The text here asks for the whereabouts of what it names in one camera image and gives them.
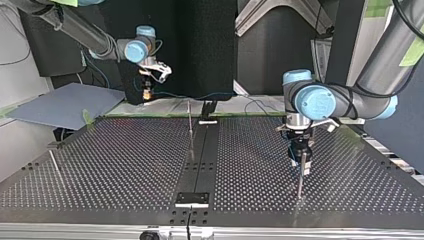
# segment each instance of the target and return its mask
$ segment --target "metal bracket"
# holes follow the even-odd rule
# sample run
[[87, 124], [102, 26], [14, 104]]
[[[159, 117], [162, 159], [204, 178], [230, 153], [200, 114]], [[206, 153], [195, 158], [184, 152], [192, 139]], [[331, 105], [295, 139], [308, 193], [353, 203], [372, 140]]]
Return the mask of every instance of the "metal bracket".
[[208, 208], [209, 193], [179, 193], [175, 202], [177, 208]]
[[333, 22], [327, 13], [321, 9], [318, 0], [250, 0], [236, 19], [236, 34], [243, 36], [256, 22], [259, 21], [271, 9], [286, 6], [297, 11], [313, 28], [319, 21], [317, 31], [319, 34], [326, 33], [333, 26]]

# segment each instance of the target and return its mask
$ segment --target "black backdrop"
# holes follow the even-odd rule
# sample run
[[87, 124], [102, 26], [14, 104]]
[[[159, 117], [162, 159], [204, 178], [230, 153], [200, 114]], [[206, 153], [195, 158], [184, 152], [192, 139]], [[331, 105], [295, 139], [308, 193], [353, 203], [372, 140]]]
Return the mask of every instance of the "black backdrop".
[[[115, 38], [134, 38], [137, 26], [154, 26], [158, 39], [164, 41], [157, 57], [173, 69], [160, 91], [196, 98], [232, 92], [236, 72], [236, 0], [107, 0], [77, 10]], [[22, 19], [40, 73], [53, 76], [55, 87], [76, 81], [76, 75], [70, 74], [81, 68], [76, 42], [46, 24], [34, 28], [35, 24], [43, 24], [32, 17]], [[96, 65], [109, 76], [112, 87], [122, 85], [130, 103], [141, 103], [141, 94], [134, 87], [137, 66], [111, 61], [96, 61]], [[212, 98], [226, 100], [229, 96]]]

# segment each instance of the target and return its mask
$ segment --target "gray panel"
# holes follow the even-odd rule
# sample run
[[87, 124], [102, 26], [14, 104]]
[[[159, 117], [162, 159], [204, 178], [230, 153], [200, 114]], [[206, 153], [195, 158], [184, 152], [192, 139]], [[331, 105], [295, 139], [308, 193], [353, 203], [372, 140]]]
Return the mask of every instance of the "gray panel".
[[71, 83], [19, 106], [8, 117], [78, 130], [86, 125], [83, 111], [101, 116], [125, 98], [123, 92]]

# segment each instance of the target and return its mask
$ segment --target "metal frame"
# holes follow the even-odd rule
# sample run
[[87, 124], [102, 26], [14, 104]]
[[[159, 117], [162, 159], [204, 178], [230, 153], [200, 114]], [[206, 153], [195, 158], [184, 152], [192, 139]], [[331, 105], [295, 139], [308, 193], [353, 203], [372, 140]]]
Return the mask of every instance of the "metal frame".
[[266, 13], [281, 6], [293, 8], [313, 28], [315, 28], [320, 12], [317, 26], [320, 34], [326, 33], [326, 30], [333, 26], [327, 13], [323, 9], [320, 11], [321, 5], [318, 0], [251, 0], [236, 19], [236, 34], [242, 37]]
[[[185, 227], [129, 225], [0, 224], [0, 239], [138, 239], [144, 231], [186, 239]], [[335, 228], [190, 228], [195, 239], [421, 239], [424, 231]]]

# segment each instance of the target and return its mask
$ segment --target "green tape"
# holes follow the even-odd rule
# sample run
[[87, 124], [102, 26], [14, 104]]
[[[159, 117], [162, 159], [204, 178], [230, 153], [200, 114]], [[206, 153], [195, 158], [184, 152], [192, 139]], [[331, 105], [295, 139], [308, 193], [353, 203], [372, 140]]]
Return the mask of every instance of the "green tape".
[[51, 0], [51, 1], [63, 4], [63, 5], [78, 7], [78, 0]]
[[94, 119], [91, 117], [87, 109], [82, 110], [82, 117], [84, 118], [85, 124], [91, 125], [94, 123]]
[[411, 67], [418, 63], [422, 55], [424, 54], [424, 41], [421, 38], [416, 37], [411, 47], [409, 47], [406, 55], [400, 62], [400, 67]]
[[4, 109], [0, 109], [0, 119], [1, 118], [7, 118], [7, 114], [9, 114], [10, 112], [12, 112], [15, 109], [16, 109], [16, 107], [7, 107], [7, 108], [4, 108]]
[[370, 0], [367, 10], [365, 11], [366, 18], [385, 17], [387, 8], [391, 5], [391, 0]]

